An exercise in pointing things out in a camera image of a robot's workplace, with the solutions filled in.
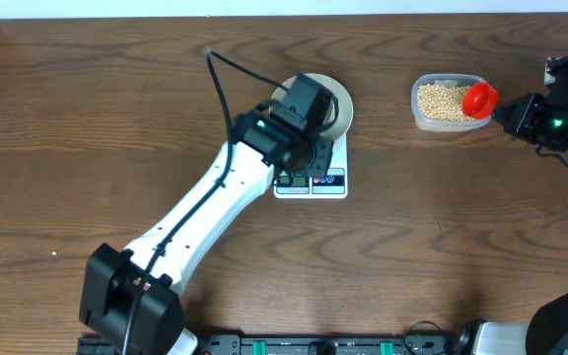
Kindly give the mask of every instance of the digital scale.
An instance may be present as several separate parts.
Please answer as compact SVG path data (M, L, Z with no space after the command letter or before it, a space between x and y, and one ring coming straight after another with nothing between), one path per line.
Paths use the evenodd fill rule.
M322 74L306 74L311 79L324 85L338 98L339 117L323 136L334 140L332 146L332 160L325 177L306 177L289 175L282 172L278 177L273 193L277 198L288 199L342 199L347 196L347 132L352 124L354 105L347 90L336 80ZM293 85L295 78L283 83L287 88ZM278 89L273 93L272 99L281 100L285 92ZM332 122L334 118L334 105L330 106L325 123Z

